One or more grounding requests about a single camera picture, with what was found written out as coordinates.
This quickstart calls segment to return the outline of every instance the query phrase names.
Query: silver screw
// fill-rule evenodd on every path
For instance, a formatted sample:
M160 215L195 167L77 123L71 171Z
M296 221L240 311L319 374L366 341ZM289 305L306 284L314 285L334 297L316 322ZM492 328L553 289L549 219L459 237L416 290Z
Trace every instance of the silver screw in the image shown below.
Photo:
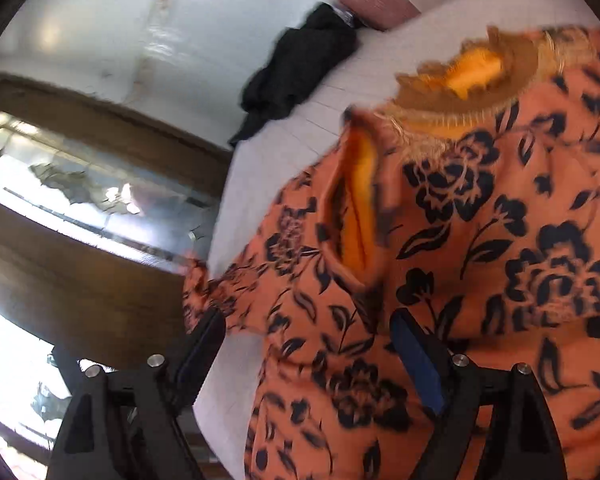
M154 354L146 360L151 368L157 368L164 362L164 355Z
M100 365L91 365L89 368L87 368L84 371L84 374L91 378L91 377L95 377L97 374L100 373L100 371L102 370L102 368L100 368Z
M456 354L451 358L451 360L459 368L464 368L469 364L469 358L464 354Z
M526 363L518 363L516 365L516 370L518 370L523 375L531 375L533 373L531 366L529 366Z

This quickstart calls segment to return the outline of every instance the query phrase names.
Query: black cloth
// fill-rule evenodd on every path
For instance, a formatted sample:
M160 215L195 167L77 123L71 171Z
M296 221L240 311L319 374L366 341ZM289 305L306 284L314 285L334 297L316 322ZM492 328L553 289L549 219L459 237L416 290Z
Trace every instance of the black cloth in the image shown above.
M320 4L301 28L282 35L269 63L256 72L242 91L242 109L249 115L229 140L233 147L253 137L273 119L288 117L325 75L358 46L354 28L327 4Z

